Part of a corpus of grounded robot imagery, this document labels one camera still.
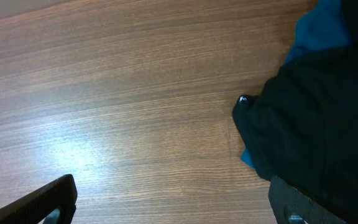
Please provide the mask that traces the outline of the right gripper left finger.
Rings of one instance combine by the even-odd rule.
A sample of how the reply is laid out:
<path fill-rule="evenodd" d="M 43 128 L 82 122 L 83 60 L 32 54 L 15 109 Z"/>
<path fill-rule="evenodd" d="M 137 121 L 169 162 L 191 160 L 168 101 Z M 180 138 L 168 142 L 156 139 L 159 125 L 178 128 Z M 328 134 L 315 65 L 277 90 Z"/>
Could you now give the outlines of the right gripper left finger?
<path fill-rule="evenodd" d="M 71 174 L 63 175 L 0 209 L 0 224 L 70 224 L 76 211 L 77 190 Z"/>

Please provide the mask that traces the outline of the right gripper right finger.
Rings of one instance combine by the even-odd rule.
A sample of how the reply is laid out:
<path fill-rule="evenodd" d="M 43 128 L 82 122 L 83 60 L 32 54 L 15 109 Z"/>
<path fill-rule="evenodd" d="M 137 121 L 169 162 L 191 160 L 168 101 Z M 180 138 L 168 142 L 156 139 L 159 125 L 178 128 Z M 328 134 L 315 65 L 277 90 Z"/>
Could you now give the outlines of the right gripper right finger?
<path fill-rule="evenodd" d="M 283 179 L 273 176 L 268 199 L 278 224 L 345 224 Z"/>

